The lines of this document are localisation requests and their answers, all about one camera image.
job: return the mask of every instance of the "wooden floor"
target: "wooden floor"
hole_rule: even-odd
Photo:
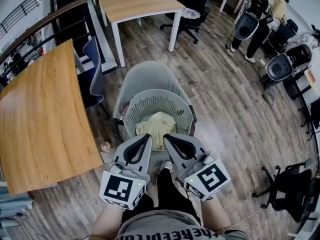
[[[211,13],[205,24],[229,36],[234,15],[219,13],[220,3],[210,1]],[[274,105],[262,98],[258,68],[244,60],[240,51],[230,53],[226,40],[200,31],[198,44],[180,34],[173,52],[168,51],[171,29],[159,30],[170,23],[164,15],[120,23],[120,37],[126,67],[104,76],[106,102],[110,111],[115,105],[122,81],[132,66],[155,60],[172,69],[192,101],[198,118],[195,137],[199,138],[215,158],[221,158],[232,182],[218,197],[236,224],[261,207],[262,200],[253,199],[252,192],[268,187],[261,166],[275,170],[308,158],[316,160],[314,140],[307,142],[303,120],[298,111],[300,101],[288,98],[281,84],[271,88]],[[113,51],[110,29],[106,30]],[[106,122],[99,107],[88,111],[96,143],[111,142],[112,124]],[[26,212],[28,222],[47,240],[83,239],[101,212],[104,204],[98,193],[104,167],[60,182],[58,186],[30,192],[34,198],[32,210]],[[43,240],[20,218],[22,226],[9,230],[13,240]],[[270,206],[256,212],[235,228],[245,231],[252,240],[285,240],[297,224],[286,211],[276,212]]]

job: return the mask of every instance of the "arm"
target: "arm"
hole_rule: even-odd
[[[124,209],[107,204],[94,222],[89,240],[115,239],[118,235]]]
[[[212,231],[229,230],[231,220],[217,197],[201,202],[203,226]]]

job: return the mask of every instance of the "gray chair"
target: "gray chair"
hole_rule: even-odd
[[[109,120],[110,115],[102,104],[102,101],[105,98],[105,89],[101,68],[101,58],[95,36],[93,36],[83,47],[83,53],[89,57],[94,66],[93,68],[78,74],[78,82],[84,108],[88,109],[99,104],[105,113],[107,120]]]
[[[126,74],[119,96],[113,110],[113,128],[115,136],[123,142],[119,135],[119,125],[123,125],[123,113],[131,98],[146,90],[162,89],[181,97],[191,109],[193,123],[197,122],[194,108],[185,91],[180,86],[171,69],[157,61],[145,61],[135,65]]]

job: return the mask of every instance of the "laundry basket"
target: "laundry basket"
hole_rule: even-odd
[[[157,112],[164,112],[172,116],[177,133],[189,135],[193,114],[188,104],[171,91],[150,89],[136,94],[130,100],[129,107],[123,116],[124,127],[129,136],[136,136],[137,124],[147,121]]]

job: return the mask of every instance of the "white sneaker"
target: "white sneaker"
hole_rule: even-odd
[[[248,58],[247,55],[246,55],[246,56],[244,56],[244,58],[245,58],[247,61],[251,62],[251,63],[255,63],[255,62],[256,62],[256,60],[255,60],[253,57],[252,57],[252,58]]]
[[[172,162],[169,160],[164,160],[160,166],[160,172],[165,168],[169,169],[170,173],[172,173],[172,169],[173,169]]]

